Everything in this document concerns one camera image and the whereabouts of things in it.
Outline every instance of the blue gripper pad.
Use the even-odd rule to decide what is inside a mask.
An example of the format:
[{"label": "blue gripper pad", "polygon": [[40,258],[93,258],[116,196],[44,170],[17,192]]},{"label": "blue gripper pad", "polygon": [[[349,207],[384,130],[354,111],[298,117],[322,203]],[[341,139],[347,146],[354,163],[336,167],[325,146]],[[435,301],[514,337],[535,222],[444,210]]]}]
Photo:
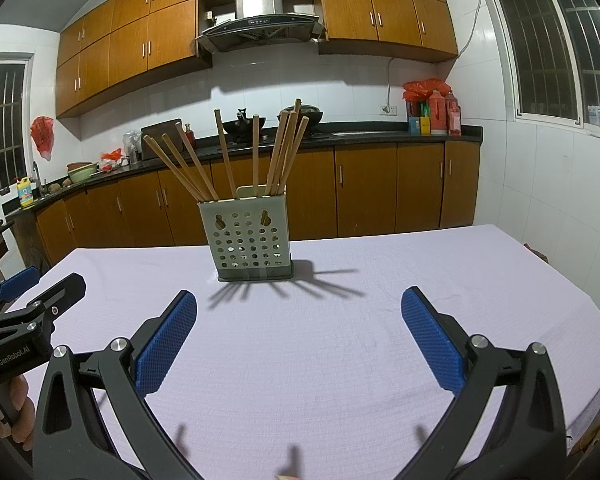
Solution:
[{"label": "blue gripper pad", "polygon": [[13,301],[40,281],[35,267],[27,267],[0,284],[0,301]]},{"label": "blue gripper pad", "polygon": [[457,397],[464,388],[462,356],[414,290],[404,291],[400,308],[438,384]]},{"label": "blue gripper pad", "polygon": [[197,313],[196,298],[187,292],[144,346],[136,358],[136,391],[139,395],[158,391],[196,322]]}]

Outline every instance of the human hand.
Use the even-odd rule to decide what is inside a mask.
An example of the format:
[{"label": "human hand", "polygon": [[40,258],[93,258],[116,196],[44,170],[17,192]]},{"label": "human hand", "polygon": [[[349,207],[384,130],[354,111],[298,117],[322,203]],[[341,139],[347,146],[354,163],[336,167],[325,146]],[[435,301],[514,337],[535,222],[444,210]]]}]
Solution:
[{"label": "human hand", "polygon": [[0,438],[11,435],[13,441],[22,444],[25,451],[30,451],[33,446],[33,425],[36,420],[36,407],[33,401],[27,397],[29,384],[24,375],[14,377],[9,385],[9,396],[13,407],[20,412],[20,418],[11,430],[5,428],[0,422]]}]

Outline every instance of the black countertop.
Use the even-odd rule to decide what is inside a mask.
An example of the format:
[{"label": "black countertop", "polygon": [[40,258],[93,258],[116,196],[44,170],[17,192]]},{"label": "black countertop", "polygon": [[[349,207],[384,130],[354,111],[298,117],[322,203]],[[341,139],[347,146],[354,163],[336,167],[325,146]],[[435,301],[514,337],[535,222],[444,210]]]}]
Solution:
[{"label": "black countertop", "polygon": [[[346,122],[346,123],[320,123],[305,134],[300,144],[300,149],[310,148],[331,148],[334,146],[350,146],[354,144],[373,144],[382,142],[416,143],[423,144],[429,142],[445,142],[446,140],[463,140],[465,142],[482,142],[482,127],[462,125],[462,136],[411,136],[407,131],[408,123],[400,121],[365,121],[365,122]],[[264,128],[259,144],[260,153],[270,152],[273,149],[273,142],[276,135],[276,128]],[[251,146],[248,144],[234,144],[230,136],[227,136],[227,149],[229,155],[251,155]],[[189,154],[182,153],[186,161],[190,161]],[[218,136],[204,137],[196,141],[196,155],[201,161],[216,160],[222,158]],[[3,208],[10,208],[12,211],[7,213],[7,218],[24,212],[36,211],[55,202],[59,198],[70,195],[78,190],[91,186],[97,186],[111,180],[117,180],[126,176],[145,173],[147,171],[157,171],[165,168],[165,164],[160,158],[151,158],[141,160],[128,166],[123,166],[109,173],[99,173],[84,182],[71,184],[63,187],[60,191],[47,195],[42,199],[37,199],[32,205],[21,208],[18,206],[18,199],[15,198],[5,204]]]}]

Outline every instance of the white tablecloth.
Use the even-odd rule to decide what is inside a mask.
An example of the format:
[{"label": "white tablecloth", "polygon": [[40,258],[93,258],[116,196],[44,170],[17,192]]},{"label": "white tablecloth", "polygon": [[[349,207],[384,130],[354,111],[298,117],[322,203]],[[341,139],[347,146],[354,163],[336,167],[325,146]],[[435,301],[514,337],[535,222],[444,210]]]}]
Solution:
[{"label": "white tablecloth", "polygon": [[[600,311],[494,226],[293,242],[292,256],[289,282],[228,285],[207,247],[76,250],[14,307],[80,273],[86,296],[52,342],[84,352],[193,292],[198,320],[147,401],[206,480],[392,480],[452,399],[400,316],[411,285],[496,346],[543,342],[574,441],[600,406]],[[34,401],[44,370],[27,375]],[[484,443],[502,390],[465,460]],[[108,402],[104,414],[122,457],[138,464]]]}]

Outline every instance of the range hood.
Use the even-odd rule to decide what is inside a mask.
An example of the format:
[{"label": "range hood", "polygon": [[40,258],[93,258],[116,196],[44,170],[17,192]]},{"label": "range hood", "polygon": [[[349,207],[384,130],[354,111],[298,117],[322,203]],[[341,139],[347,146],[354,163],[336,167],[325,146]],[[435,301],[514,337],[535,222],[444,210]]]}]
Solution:
[{"label": "range hood", "polygon": [[235,0],[235,20],[205,30],[196,39],[209,52],[274,43],[305,42],[324,31],[319,17],[283,12],[282,0]]}]

